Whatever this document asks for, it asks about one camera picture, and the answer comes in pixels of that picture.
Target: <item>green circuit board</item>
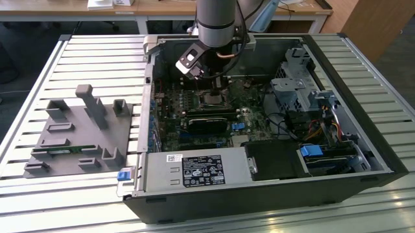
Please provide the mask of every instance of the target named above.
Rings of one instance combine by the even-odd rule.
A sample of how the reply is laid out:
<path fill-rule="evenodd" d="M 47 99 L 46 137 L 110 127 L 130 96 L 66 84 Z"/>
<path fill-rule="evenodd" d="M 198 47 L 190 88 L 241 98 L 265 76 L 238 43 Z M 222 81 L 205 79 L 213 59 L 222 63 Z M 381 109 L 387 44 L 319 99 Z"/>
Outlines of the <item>green circuit board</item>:
<path fill-rule="evenodd" d="M 229 88 L 222 91 L 222 101 L 215 104 L 205 104 L 203 96 L 209 90 L 171 90 L 166 93 L 171 102 L 173 113 L 162 114 L 162 150 L 199 150 L 234 147 L 233 137 L 246 135 L 250 141 L 269 140 L 273 138 L 270 125 L 266 121 L 261 106 L 262 86 L 251 85 L 246 79 L 235 79 Z M 186 124 L 190 118 L 183 112 L 234 109 L 238 118 L 227 121 L 227 129 L 223 133 L 210 135 L 191 135 Z M 233 125 L 245 124 L 243 129 L 233 129 Z"/>

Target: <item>blue connector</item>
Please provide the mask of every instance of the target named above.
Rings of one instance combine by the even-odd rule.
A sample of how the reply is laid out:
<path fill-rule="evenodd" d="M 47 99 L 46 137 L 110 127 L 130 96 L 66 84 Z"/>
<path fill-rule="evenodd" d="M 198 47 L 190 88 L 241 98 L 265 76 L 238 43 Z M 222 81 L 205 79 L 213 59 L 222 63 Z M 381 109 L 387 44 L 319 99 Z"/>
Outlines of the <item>blue connector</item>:
<path fill-rule="evenodd" d="M 233 130 L 242 130 L 243 128 L 246 128 L 246 123 L 233 124 Z"/>
<path fill-rule="evenodd" d="M 131 171 L 119 171 L 116 179 L 118 179 L 118 181 L 131 180 Z"/>
<path fill-rule="evenodd" d="M 319 145 L 306 145 L 301 148 L 301 154 L 303 155 L 303 157 L 322 156 L 323 151 Z"/>

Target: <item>table leg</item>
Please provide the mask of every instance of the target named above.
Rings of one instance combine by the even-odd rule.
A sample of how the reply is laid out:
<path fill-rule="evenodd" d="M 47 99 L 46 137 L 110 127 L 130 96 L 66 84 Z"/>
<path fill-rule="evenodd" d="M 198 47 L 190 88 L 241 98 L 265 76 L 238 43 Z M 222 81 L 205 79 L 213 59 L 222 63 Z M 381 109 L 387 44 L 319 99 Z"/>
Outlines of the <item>table leg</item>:
<path fill-rule="evenodd" d="M 145 35 L 149 34 L 147 21 L 149 21 L 147 16 L 138 16 L 137 17 L 137 22 L 138 22 L 138 26 L 139 26 L 139 33 L 145 34 Z"/>
<path fill-rule="evenodd" d="M 317 16 L 317 19 L 314 20 L 314 22 L 311 24 L 311 27 L 310 27 L 310 30 L 309 30 L 310 34 L 321 33 L 321 30 L 322 30 L 322 27 L 325 25 L 326 19 L 327 19 L 327 15 Z"/>

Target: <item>white label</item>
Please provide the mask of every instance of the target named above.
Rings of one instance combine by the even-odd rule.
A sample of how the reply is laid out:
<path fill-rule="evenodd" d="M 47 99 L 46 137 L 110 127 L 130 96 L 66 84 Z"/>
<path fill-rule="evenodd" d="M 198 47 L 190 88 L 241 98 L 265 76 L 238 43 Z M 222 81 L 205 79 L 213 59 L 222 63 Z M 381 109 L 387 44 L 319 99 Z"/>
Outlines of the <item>white label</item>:
<path fill-rule="evenodd" d="M 118 15 L 133 15 L 134 12 L 133 11 L 116 11 L 115 12 Z"/>
<path fill-rule="evenodd" d="M 48 152 L 50 154 L 70 154 L 70 150 L 54 150 Z"/>
<path fill-rule="evenodd" d="M 183 154 L 169 154 L 167 161 L 169 162 L 181 162 L 183 158 Z"/>

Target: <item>white box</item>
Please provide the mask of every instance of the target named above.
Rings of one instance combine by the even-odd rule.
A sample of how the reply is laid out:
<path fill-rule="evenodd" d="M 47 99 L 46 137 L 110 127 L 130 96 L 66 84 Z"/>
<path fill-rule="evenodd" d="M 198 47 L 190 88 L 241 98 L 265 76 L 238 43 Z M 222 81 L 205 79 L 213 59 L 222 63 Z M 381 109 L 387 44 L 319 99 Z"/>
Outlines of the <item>white box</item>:
<path fill-rule="evenodd" d="M 112 0 L 88 0 L 88 10 L 114 9 Z"/>
<path fill-rule="evenodd" d="M 114 0 L 115 5 L 131 6 L 135 0 Z"/>

